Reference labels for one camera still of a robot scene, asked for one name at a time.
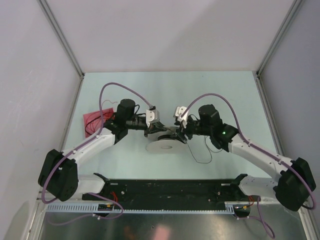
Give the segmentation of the white plastic spool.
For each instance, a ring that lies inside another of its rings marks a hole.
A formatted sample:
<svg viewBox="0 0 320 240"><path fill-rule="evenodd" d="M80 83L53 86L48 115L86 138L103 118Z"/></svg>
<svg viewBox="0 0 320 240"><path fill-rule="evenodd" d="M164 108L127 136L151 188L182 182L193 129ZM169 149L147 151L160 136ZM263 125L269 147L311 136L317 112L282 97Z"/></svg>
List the white plastic spool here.
<svg viewBox="0 0 320 240"><path fill-rule="evenodd" d="M149 143L146 145L146 150L152 154L179 154L186 148L186 144L177 140L174 127L169 127L174 131L170 132L158 132L150 134L147 139Z"/></svg>

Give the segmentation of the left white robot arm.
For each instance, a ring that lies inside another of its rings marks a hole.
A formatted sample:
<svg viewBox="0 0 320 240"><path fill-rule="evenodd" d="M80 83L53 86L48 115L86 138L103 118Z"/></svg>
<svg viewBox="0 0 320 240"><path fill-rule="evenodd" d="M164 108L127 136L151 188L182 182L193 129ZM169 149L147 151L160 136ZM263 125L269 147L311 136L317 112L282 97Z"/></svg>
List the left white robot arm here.
<svg viewBox="0 0 320 240"><path fill-rule="evenodd" d="M48 191L62 202L78 194L84 195L86 200L92 199L93 194L107 197L109 180L99 173L80 175L79 167L104 149L117 144L129 130L143 131L145 136L167 130L161 122L153 120L156 108L147 110L145 114L135 113L135 108L133 100L123 99L103 127L78 146L70 150L49 151L38 177L43 191Z"/></svg>

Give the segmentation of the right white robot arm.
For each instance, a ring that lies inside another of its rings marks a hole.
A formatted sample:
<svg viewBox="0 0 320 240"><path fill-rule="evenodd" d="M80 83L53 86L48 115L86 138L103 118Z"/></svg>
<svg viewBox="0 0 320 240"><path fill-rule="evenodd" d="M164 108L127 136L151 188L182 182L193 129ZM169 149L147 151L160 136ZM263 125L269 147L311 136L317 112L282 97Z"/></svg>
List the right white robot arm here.
<svg viewBox="0 0 320 240"><path fill-rule="evenodd" d="M316 184L306 160L273 153L241 135L239 129L226 124L212 104L199 108L199 119L192 119L185 106L178 106L174 116L185 140L194 135L206 136L218 149L239 156L263 170L268 177L240 174L233 184L247 196L276 199L285 208L298 211L312 200L309 209L316 208L313 194Z"/></svg>

